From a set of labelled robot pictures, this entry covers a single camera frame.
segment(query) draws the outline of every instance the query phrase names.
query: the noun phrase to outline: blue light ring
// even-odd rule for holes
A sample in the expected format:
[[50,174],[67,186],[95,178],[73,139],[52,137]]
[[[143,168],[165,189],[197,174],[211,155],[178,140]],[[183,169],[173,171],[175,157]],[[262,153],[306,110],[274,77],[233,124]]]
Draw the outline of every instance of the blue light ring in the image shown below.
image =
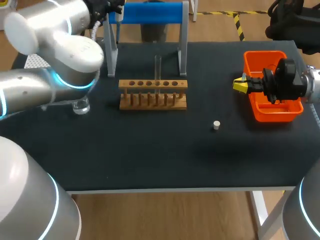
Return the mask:
[[305,220],[307,221],[307,223],[309,224],[309,226],[312,228],[312,230],[315,232],[315,234],[318,235],[318,237],[320,238],[320,232],[316,229],[316,227],[313,225],[313,223],[311,222],[310,218],[308,217],[307,215],[307,212],[305,210],[305,207],[304,207],[304,204],[302,202],[302,183],[304,182],[304,179],[302,179],[301,183],[300,183],[300,188],[299,188],[299,201],[300,201],[300,206],[301,206],[301,210],[302,210],[302,213],[305,217]]
[[[60,5],[60,3],[56,2],[55,0],[47,0],[50,3],[53,3],[54,5],[56,5],[58,8],[63,8],[63,6]],[[66,20],[66,24],[68,25],[68,34],[71,35],[72,34],[72,27],[71,27],[71,21],[70,18],[65,15],[65,20]]]
[[46,227],[46,229],[44,230],[44,232],[42,233],[42,235],[39,237],[38,240],[43,240],[46,235],[48,234],[50,228],[52,227],[54,221],[55,221],[55,218],[57,216],[57,212],[58,212],[58,207],[59,207],[59,191],[58,191],[58,186],[57,186],[57,183],[56,181],[53,179],[52,176],[50,176],[50,174],[48,173],[49,177],[51,178],[53,184],[54,184],[54,188],[55,188],[55,193],[56,193],[56,198],[55,198],[55,206],[54,206],[54,210],[53,210],[53,214],[52,214],[52,217],[49,221],[49,224],[48,226]]
[[0,100],[1,100],[1,105],[2,105],[2,117],[7,114],[7,102],[6,102],[6,97],[4,90],[1,88],[0,89]]
[[87,89],[87,88],[90,88],[96,81],[96,79],[93,79],[92,82],[90,82],[88,85],[85,85],[85,86],[74,86],[74,85],[71,85],[71,84],[63,81],[62,78],[57,73],[55,73],[55,76],[63,85],[66,85],[69,88],[73,88],[73,89]]

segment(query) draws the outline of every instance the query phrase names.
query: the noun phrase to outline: wooden floor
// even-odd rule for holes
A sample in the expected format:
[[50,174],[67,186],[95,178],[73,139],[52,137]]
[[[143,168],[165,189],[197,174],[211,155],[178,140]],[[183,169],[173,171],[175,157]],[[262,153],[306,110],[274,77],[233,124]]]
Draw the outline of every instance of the wooden floor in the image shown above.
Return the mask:
[[[199,0],[199,12],[266,11],[274,0]],[[41,0],[18,0],[24,8]],[[312,7],[318,0],[305,0]],[[269,17],[263,14],[240,16],[246,41],[269,39],[265,29]],[[170,25],[167,40],[178,41],[178,25]],[[141,42],[139,25],[123,25],[120,42]],[[239,41],[232,17],[198,15],[189,22],[191,42]],[[11,68],[17,52],[0,31],[0,71]],[[305,62],[320,68],[320,56],[303,55]],[[281,191],[263,193],[270,212]],[[131,193],[74,196],[82,215],[81,240],[254,240],[251,202],[246,192]],[[273,240],[284,239],[278,231]]]

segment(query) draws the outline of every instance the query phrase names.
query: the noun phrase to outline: black chair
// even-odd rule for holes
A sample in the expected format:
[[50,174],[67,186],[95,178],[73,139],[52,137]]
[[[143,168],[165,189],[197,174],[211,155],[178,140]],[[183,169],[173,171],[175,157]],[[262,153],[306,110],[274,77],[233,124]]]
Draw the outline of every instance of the black chair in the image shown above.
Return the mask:
[[320,53],[320,3],[304,7],[304,0],[276,0],[268,10],[269,39],[294,40],[304,54]]

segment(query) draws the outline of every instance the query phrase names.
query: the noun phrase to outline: yellow black tape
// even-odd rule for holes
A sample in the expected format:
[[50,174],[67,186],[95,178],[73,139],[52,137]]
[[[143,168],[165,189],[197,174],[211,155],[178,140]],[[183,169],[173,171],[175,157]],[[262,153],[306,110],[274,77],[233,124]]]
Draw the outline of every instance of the yellow black tape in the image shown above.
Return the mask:
[[240,38],[240,41],[245,41],[246,39],[245,39],[244,31],[242,30],[242,27],[240,25],[239,14],[234,13],[233,20],[234,20],[234,24],[236,26],[236,30],[238,32],[238,36]]
[[268,11],[201,11],[197,12],[197,15],[229,15],[233,16],[234,14],[268,14]]

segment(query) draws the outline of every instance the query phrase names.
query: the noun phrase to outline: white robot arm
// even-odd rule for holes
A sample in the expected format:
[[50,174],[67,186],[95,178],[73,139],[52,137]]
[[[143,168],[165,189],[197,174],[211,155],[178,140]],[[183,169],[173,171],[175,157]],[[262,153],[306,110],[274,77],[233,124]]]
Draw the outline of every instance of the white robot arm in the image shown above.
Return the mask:
[[97,81],[101,47],[80,36],[122,1],[46,0],[10,13],[4,31],[24,55],[37,54],[50,67],[0,73],[0,116],[61,101],[81,99]]

